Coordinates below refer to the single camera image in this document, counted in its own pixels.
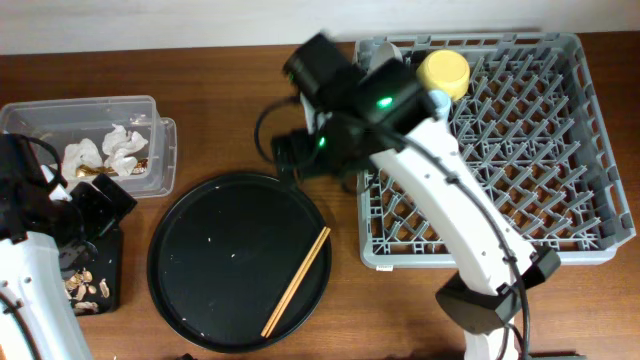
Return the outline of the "blue cup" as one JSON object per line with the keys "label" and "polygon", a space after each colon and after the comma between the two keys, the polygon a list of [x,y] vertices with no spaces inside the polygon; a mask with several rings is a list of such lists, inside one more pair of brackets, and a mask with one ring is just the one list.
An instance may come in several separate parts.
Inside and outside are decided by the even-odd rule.
{"label": "blue cup", "polygon": [[430,90],[428,94],[435,105],[438,117],[447,120],[452,107],[451,97],[446,92],[436,89]]}

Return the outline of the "food scraps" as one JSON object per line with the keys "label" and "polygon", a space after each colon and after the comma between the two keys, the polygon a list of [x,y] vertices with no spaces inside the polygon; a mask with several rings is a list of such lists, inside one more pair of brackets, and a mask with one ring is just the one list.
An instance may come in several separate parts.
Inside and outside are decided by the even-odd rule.
{"label": "food scraps", "polygon": [[96,278],[86,268],[75,271],[63,284],[67,299],[76,316],[101,314],[113,305],[114,291],[107,279]]}

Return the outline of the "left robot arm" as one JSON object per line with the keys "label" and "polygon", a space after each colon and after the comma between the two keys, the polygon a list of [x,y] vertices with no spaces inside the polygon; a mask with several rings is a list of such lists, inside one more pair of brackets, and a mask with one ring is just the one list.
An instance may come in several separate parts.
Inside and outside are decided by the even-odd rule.
{"label": "left robot arm", "polygon": [[66,188],[62,167],[39,163],[48,143],[1,137],[1,356],[89,359],[65,270],[118,231],[136,200],[106,175]]}

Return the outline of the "white tissue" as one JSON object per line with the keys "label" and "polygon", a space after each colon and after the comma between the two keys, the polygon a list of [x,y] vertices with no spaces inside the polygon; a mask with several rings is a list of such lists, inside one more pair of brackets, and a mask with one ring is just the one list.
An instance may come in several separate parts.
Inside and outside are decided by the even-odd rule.
{"label": "white tissue", "polygon": [[67,145],[62,161],[62,175],[66,179],[79,179],[76,177],[76,169],[86,165],[91,168],[111,167],[118,176],[132,176],[131,171],[137,162],[147,158],[136,157],[136,154],[148,143],[139,132],[113,124],[113,130],[104,136],[101,148],[88,138]]}

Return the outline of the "gold foil wrapper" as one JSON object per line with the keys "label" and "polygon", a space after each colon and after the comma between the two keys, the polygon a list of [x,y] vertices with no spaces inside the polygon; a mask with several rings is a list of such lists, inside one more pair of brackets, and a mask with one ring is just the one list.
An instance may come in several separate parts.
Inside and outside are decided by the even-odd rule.
{"label": "gold foil wrapper", "polygon": [[[148,167],[148,159],[141,159],[137,162],[136,166],[131,171],[131,175],[140,175],[143,174]],[[97,176],[100,174],[106,174],[108,176],[118,176],[118,173],[111,167],[98,167],[91,168],[86,165],[81,165],[76,169],[76,177],[89,177],[89,176]]]}

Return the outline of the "yellow bowl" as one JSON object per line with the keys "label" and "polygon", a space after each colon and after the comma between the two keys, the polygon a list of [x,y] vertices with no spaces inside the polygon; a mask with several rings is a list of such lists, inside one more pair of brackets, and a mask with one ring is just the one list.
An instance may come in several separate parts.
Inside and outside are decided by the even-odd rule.
{"label": "yellow bowl", "polygon": [[443,49],[431,52],[416,75],[426,89],[443,91],[456,102],[467,93],[471,71],[461,54]]}

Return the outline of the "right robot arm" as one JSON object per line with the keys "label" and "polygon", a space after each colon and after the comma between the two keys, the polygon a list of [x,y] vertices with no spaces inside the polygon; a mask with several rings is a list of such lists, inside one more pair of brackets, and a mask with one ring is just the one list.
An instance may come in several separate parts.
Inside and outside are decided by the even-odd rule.
{"label": "right robot arm", "polygon": [[296,89],[284,104],[302,105],[306,125],[273,138],[264,158],[289,182],[383,170],[456,264],[436,299],[463,330],[465,357],[529,358],[527,293],[551,277],[560,258],[526,241],[500,213],[416,74],[397,59],[365,71],[321,33],[283,71]]}

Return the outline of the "grey plate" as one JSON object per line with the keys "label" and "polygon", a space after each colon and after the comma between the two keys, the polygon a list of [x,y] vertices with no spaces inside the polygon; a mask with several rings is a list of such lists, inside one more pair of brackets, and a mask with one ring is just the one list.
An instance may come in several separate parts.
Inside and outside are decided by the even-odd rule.
{"label": "grey plate", "polygon": [[384,42],[377,47],[377,49],[373,52],[368,72],[372,73],[380,66],[384,65],[386,62],[396,59],[398,61],[403,61],[403,57],[401,51],[397,46],[390,42]]}

